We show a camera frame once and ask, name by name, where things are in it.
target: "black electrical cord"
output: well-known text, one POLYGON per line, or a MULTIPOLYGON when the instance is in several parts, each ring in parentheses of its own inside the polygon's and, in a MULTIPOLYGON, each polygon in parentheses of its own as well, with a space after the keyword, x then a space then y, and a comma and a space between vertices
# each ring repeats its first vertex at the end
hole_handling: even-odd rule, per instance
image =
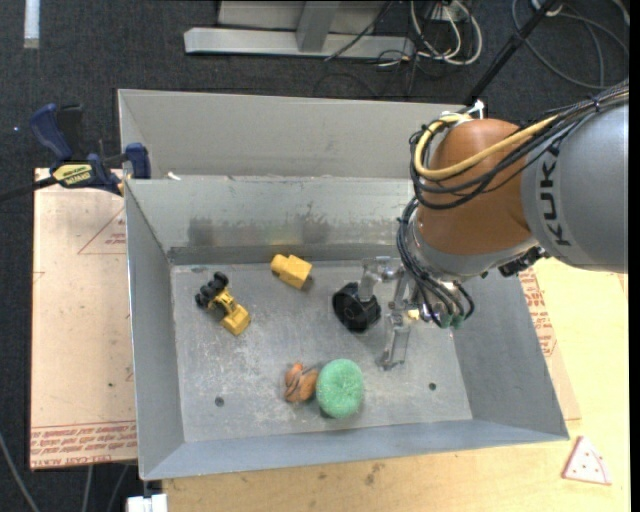
POLYGON ((335 59, 336 57, 340 57, 340 55, 342 55, 344 52, 348 51, 349 49, 353 48, 356 43, 358 41, 360 41, 360 39, 362 39, 367 32, 369 32, 369 30, 371 30, 373 27, 376 26, 376 24, 384 17, 385 14, 387 14, 387 12, 389 12, 389 9, 391 9, 391 6, 393 5, 392 1, 388 1, 385 3, 385 5, 382 7, 382 9, 380 10, 380 12, 378 13, 378 15, 374 18, 374 20, 369 23, 363 30, 362 32, 360 32, 356 37, 354 37, 348 44, 344 45, 342 48, 340 48, 337 52, 333 53, 332 55, 330 55, 329 57, 327 57, 325 60, 325 62, 329 62, 330 60, 335 59))
MULTIPOLYGON (((556 141, 562 141, 564 140, 564 138, 566 138, 575 128, 577 127, 577 124, 574 125, 573 127, 567 129, 566 132, 562 133, 560 136, 556 137, 551 144, 555 144, 556 141)), ((551 139, 551 137, 546 137, 544 142, 546 143, 549 139, 551 139)), ((542 155, 544 154, 543 151, 540 151, 534 158, 531 158, 527 161, 527 163, 525 165, 523 165, 522 167, 520 167, 519 169, 516 169, 515 171, 513 171, 513 173, 511 174, 511 176, 509 176, 508 178, 506 178, 505 180, 503 180, 499 185, 496 185, 494 187, 485 189, 484 191, 482 191, 482 194, 488 194, 489 192, 493 192, 495 190, 498 190, 499 188, 503 187, 504 185, 506 185, 509 181, 511 181, 513 178, 515 178, 517 175, 521 174, 524 170, 526 170, 529 166, 533 165, 534 162, 536 162, 542 155)), ((509 160, 505 160, 503 162, 501 162, 500 164, 498 164, 489 174, 487 175, 482 175, 479 176, 475 179, 472 180, 468 180, 467 182, 457 185, 457 186, 451 186, 451 187, 447 187, 444 188, 444 185, 442 185, 443 181, 446 180, 442 180, 437 182, 435 185, 435 187, 430 187, 428 185, 425 185, 423 183, 421 183, 419 181, 419 176, 417 175, 417 173, 415 174, 415 179, 417 181, 414 181, 414 185, 416 187, 418 187, 418 189, 420 191, 423 192, 432 192, 435 194, 451 194, 451 195, 456 195, 456 196, 464 196, 464 194, 461 194, 460 191, 461 190, 466 190, 467 188, 469 188, 471 185, 475 185, 478 184, 482 181, 488 180, 491 181, 493 180, 493 178, 495 177, 495 175, 497 174, 497 172, 501 171, 502 169, 504 169, 505 167, 508 167, 509 165, 511 165, 512 162, 510 162, 509 160)))
POLYGON ((473 299, 471 298, 471 295, 469 294, 469 292, 467 292, 467 290, 464 289, 462 284, 460 284, 458 282, 454 282, 453 284, 456 285, 456 288, 458 288, 458 290, 460 290, 460 293, 462 294, 462 296, 466 299, 467 303, 469 304, 469 310, 467 311, 467 314, 464 317, 464 319, 466 320, 471 315, 473 315, 474 311, 476 310, 475 302, 473 302, 473 299))
POLYGON ((406 245, 406 229, 409 223, 409 219, 411 215, 415 211, 418 206, 418 200, 416 198, 412 199, 407 206, 405 207, 402 217, 399 220, 400 226, 398 228, 398 233, 396 237, 396 244, 398 246, 398 252, 400 253, 400 259, 405 269, 411 277, 416 282, 416 286, 420 295, 422 295, 423 304, 426 307, 429 316, 433 319, 434 323, 438 325, 438 327, 442 327, 441 319, 438 318, 438 315, 434 313, 433 307, 428 298, 428 292, 433 294, 438 300, 442 302, 444 307, 447 310, 447 314, 450 319, 453 319, 456 315, 459 315, 462 318, 468 318, 470 316, 470 312, 473 312, 473 302, 467 299, 470 305, 470 312, 465 312, 465 308, 462 305, 462 302, 453 294, 447 287, 433 279, 427 271, 425 271, 420 264, 415 260, 415 258, 410 254, 407 245, 406 245))
POLYGON ((365 82, 361 78, 359 78, 359 77, 357 77, 355 75, 351 75, 349 73, 329 73, 327 75, 324 75, 313 86, 313 91, 311 91, 311 96, 313 96, 313 97, 318 96, 318 92, 320 90, 320 86, 323 83, 325 83, 327 80, 331 79, 331 78, 342 78, 342 79, 350 80, 350 81, 358 84, 364 90, 366 90, 369 93, 369 95, 371 96, 371 98, 377 98, 379 96, 378 93, 376 91, 374 91, 373 88, 367 82, 365 82))
MULTIPOLYGON (((599 24, 599 23, 597 23, 597 22, 595 22, 593 20, 585 18, 575 8, 573 8, 570 5, 567 5, 566 7, 569 10, 573 11, 574 14, 566 14, 564 12, 560 12, 558 14, 558 17, 575 19, 577 21, 582 22, 584 24, 584 26, 586 27, 586 29, 589 31, 589 34, 591 35, 591 39, 593 40, 593 42, 595 44, 596 52, 598 54, 598 64, 599 64, 599 80, 598 80, 598 83, 585 82, 585 81, 578 80, 578 79, 576 79, 574 77, 571 77, 571 76, 567 75, 566 73, 562 72, 560 69, 555 67, 553 64, 551 64, 551 62, 549 60, 547 60, 545 57, 543 57, 542 54, 540 53, 540 51, 538 51, 538 49, 529 40, 525 40, 524 44, 529 48, 529 50, 531 50, 531 52, 534 54, 534 56, 545 67, 547 67, 552 73, 554 73, 555 75, 559 76, 563 80, 571 82, 571 83, 573 83, 575 85, 579 85, 581 87, 586 87, 588 89, 600 89, 600 90, 602 90, 602 89, 605 89, 607 87, 610 87, 610 85, 604 84, 604 58, 602 56, 602 50, 601 50, 601 47, 600 47, 600 43, 599 43, 598 38, 595 35, 592 27, 597 28, 601 32, 604 32, 613 41, 615 41, 622 48, 622 50, 624 51, 624 54, 625 54, 625 56, 627 58, 629 58, 629 49, 627 48, 625 43, 620 38, 618 38, 613 32, 611 32, 606 27, 604 27, 603 25, 601 25, 601 24, 599 24)), ((511 17, 513 19, 513 23, 514 23, 516 29, 520 30, 522 27, 520 26, 520 21, 518 20, 516 11, 517 11, 517 0, 513 0, 512 3, 511 3, 511 17)))
POLYGON ((3 203, 4 201, 9 201, 10 199, 15 199, 16 197, 30 194, 31 192, 35 192, 36 190, 40 190, 41 188, 46 188, 46 187, 50 187, 51 185, 56 185, 57 183, 58 183, 58 180, 56 180, 53 176, 49 176, 48 178, 44 178, 34 183, 30 183, 29 185, 25 185, 23 187, 9 190, 8 192, 3 192, 2 194, 0 194, 0 203, 3 203))

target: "bin floor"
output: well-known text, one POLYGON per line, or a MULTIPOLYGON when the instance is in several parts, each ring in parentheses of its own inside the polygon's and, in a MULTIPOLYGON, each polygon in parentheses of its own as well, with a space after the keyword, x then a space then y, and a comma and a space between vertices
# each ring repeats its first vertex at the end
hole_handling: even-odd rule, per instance
POLYGON ((387 342, 384 315, 395 282, 376 286, 383 317, 356 335, 336 318, 331 297, 360 279, 360 262, 313 263, 308 290, 280 281, 266 263, 172 267, 185 441, 471 419, 450 330, 414 321, 406 362, 383 371, 376 359, 387 342), (195 303, 200 287, 218 271, 229 277, 231 294, 251 315, 237 337, 195 303), (284 375, 293 363, 338 358, 362 369, 365 395, 358 414, 338 420, 324 416, 316 400, 284 400, 284 375))

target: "white triangle label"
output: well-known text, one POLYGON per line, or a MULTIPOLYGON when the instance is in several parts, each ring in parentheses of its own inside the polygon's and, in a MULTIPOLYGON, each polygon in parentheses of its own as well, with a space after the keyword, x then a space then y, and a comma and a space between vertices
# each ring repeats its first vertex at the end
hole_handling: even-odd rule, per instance
POLYGON ((580 436, 562 472, 562 478, 594 484, 611 485, 607 466, 586 437, 580 436))

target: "black and yellow toy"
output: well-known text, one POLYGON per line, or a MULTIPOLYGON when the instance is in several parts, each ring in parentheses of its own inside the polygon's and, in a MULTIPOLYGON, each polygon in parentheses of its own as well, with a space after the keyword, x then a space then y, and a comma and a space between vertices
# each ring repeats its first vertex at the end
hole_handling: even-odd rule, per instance
POLYGON ((227 289, 228 284, 229 278, 222 272, 216 272, 213 280, 200 288, 200 293, 196 295, 196 304, 213 313, 225 329, 238 336, 247 328, 251 317, 231 296, 227 289))

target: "yellow block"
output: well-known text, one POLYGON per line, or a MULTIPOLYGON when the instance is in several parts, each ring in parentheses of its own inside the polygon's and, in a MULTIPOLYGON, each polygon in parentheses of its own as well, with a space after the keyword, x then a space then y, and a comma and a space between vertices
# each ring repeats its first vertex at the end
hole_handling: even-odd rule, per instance
POLYGON ((311 272, 311 263, 301 260, 293 254, 288 258, 282 254, 276 254, 271 260, 271 270, 287 284, 290 284, 298 290, 302 288, 309 272, 311 272))

